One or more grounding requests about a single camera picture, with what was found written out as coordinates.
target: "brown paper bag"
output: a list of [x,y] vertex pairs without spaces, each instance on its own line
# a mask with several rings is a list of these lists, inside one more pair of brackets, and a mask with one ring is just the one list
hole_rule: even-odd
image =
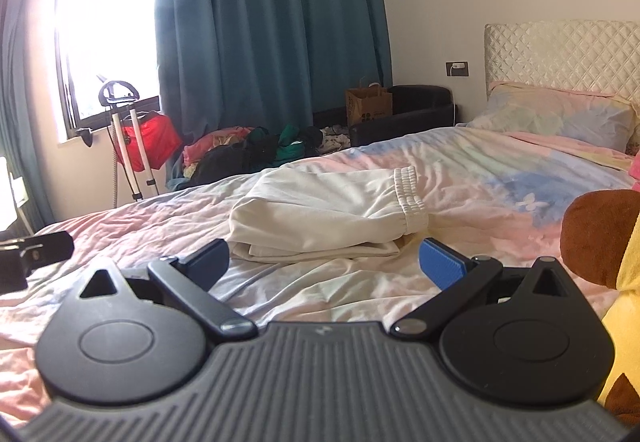
[[363,121],[393,115],[392,94],[380,85],[350,88],[344,96],[347,102],[347,123],[350,127]]

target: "ribbed gray surface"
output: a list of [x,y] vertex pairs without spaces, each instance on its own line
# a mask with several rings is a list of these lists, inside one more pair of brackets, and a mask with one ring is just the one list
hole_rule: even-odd
[[593,402],[492,406],[457,389],[430,348],[376,323],[279,323],[220,346],[164,400],[119,412],[57,404],[22,433],[38,442],[608,442],[625,430]]

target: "circular pad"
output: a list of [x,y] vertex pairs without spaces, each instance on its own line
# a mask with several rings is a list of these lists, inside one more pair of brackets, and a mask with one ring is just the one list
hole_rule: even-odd
[[133,300],[101,309],[94,301],[76,316],[74,332],[72,304],[68,321],[64,312],[56,315],[36,350],[52,395],[97,406],[137,404],[180,387],[204,361],[204,333],[180,311]]
[[495,331],[494,342],[502,353],[522,361],[551,361],[569,346],[569,337],[545,321],[512,321]]
[[546,408],[593,396],[612,349],[606,340],[601,349],[588,324],[553,321],[568,310],[551,300],[518,305],[512,298],[460,314],[440,337],[445,366],[474,393],[503,404]]
[[91,327],[80,339],[80,349],[97,362],[127,362],[151,348],[154,333],[135,321],[109,321]]

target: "pillow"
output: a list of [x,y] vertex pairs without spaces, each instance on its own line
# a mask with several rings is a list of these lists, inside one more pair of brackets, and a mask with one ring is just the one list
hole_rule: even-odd
[[486,109],[467,126],[494,132],[562,135],[625,151],[635,127],[631,105],[616,97],[497,84]]

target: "red garment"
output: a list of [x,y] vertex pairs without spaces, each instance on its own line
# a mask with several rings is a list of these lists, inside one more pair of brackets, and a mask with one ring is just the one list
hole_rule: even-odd
[[[123,126],[122,134],[124,135],[133,171],[145,171],[133,126]],[[140,120],[140,134],[142,135],[146,156],[152,169],[160,169],[167,159],[171,157],[172,153],[182,146],[182,141],[175,131],[171,119],[164,114],[149,112]],[[116,146],[118,160],[120,164],[123,164],[120,145]]]
[[184,167],[188,167],[194,162],[200,162],[200,159],[204,157],[211,148],[216,146],[226,145],[231,137],[237,137],[242,140],[252,128],[245,127],[232,127],[222,130],[216,130],[215,132],[208,133],[204,137],[201,137],[196,143],[190,146],[184,147]]

